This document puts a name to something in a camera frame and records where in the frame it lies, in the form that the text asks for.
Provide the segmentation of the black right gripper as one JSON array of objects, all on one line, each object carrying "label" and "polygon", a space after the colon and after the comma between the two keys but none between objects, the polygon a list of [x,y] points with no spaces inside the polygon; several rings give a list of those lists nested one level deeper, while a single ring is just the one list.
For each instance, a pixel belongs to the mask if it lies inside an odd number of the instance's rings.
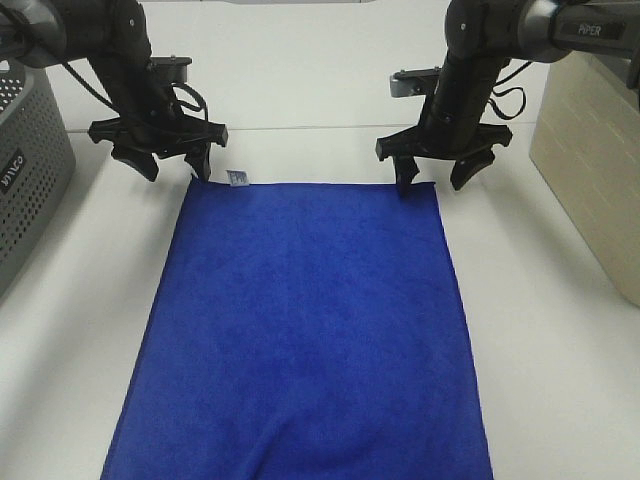
[{"label": "black right gripper", "polygon": [[424,110],[417,125],[376,140],[380,161],[393,157],[396,191],[406,196],[419,168],[414,157],[456,160],[450,183],[461,190],[466,183],[494,162],[491,148],[508,146],[511,130],[506,125],[480,122],[484,107],[454,112],[431,107]]}]

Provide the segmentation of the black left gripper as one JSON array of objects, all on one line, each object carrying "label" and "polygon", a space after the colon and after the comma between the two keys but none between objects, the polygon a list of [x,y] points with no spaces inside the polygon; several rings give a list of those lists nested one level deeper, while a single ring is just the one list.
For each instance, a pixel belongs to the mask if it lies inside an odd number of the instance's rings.
[{"label": "black left gripper", "polygon": [[158,118],[153,118],[153,123],[150,123],[125,116],[94,121],[89,127],[89,136],[95,143],[110,142],[112,158],[150,182],[154,182],[159,173],[154,157],[167,159],[177,156],[184,157],[199,180],[208,181],[211,145],[225,147],[228,142],[224,124],[186,114],[164,125],[158,124]]}]

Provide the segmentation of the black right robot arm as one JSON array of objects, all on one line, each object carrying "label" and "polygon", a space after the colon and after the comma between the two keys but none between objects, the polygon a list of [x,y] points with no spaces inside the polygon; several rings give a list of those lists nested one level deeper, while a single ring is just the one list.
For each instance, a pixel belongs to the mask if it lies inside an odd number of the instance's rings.
[{"label": "black right robot arm", "polygon": [[500,73],[513,59],[550,64],[573,51],[626,59],[626,85],[639,88],[636,1],[453,1],[445,40],[442,66],[390,78],[392,96],[425,99],[416,125],[376,142],[378,159],[393,161],[400,195],[418,174],[419,158],[453,162],[450,182],[460,190],[493,163],[493,146],[509,145],[509,127],[481,117],[495,105]]}]

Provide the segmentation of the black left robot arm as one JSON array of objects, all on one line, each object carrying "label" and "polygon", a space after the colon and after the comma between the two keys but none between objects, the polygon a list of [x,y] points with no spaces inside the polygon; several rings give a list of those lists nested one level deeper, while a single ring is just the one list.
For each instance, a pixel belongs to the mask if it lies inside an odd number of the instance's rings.
[{"label": "black left robot arm", "polygon": [[155,57],[143,6],[137,1],[4,1],[1,58],[33,69],[62,66],[112,119],[88,135],[111,144],[111,156],[155,181],[158,160],[183,157],[209,179],[210,149],[228,132],[209,120],[204,98],[187,83],[192,60]]}]

